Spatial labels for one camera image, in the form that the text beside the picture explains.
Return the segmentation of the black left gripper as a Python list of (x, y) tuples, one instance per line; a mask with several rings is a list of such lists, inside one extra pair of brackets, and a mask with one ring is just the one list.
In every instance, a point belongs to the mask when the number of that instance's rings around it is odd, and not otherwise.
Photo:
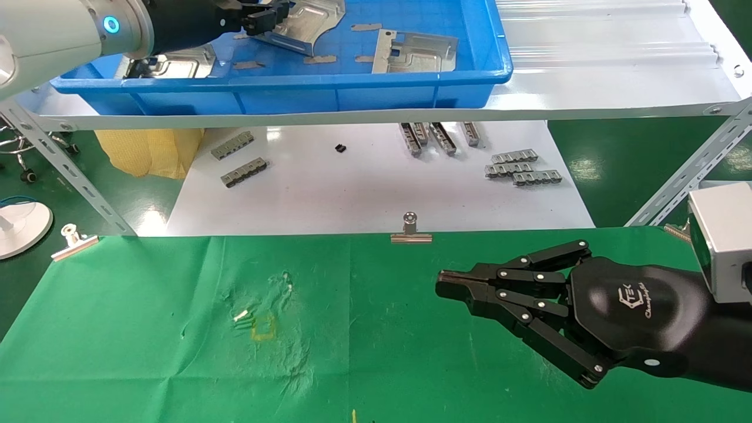
[(290, 5), (275, 0), (200, 1), (200, 40), (213, 41), (226, 33), (245, 31), (257, 36), (273, 31), (289, 16)]

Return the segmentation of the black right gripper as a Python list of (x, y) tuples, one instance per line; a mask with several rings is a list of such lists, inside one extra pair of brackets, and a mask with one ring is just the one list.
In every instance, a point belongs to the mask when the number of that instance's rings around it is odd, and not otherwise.
[(563, 272), (572, 268), (569, 283), (575, 321), (597, 341), (613, 366), (654, 377), (688, 377), (693, 366), (693, 337), (713, 302), (701, 275), (591, 256), (590, 243), (576, 239), (506, 263), (476, 263), (468, 271), (441, 270), (436, 294), (465, 303), (473, 316), (499, 322), (591, 390), (607, 374), (609, 365), (561, 333), (569, 316), (566, 306), (554, 304), (550, 311), (551, 303), (543, 301), (543, 310), (534, 310), (540, 300), (497, 289), (553, 289), (566, 282)]

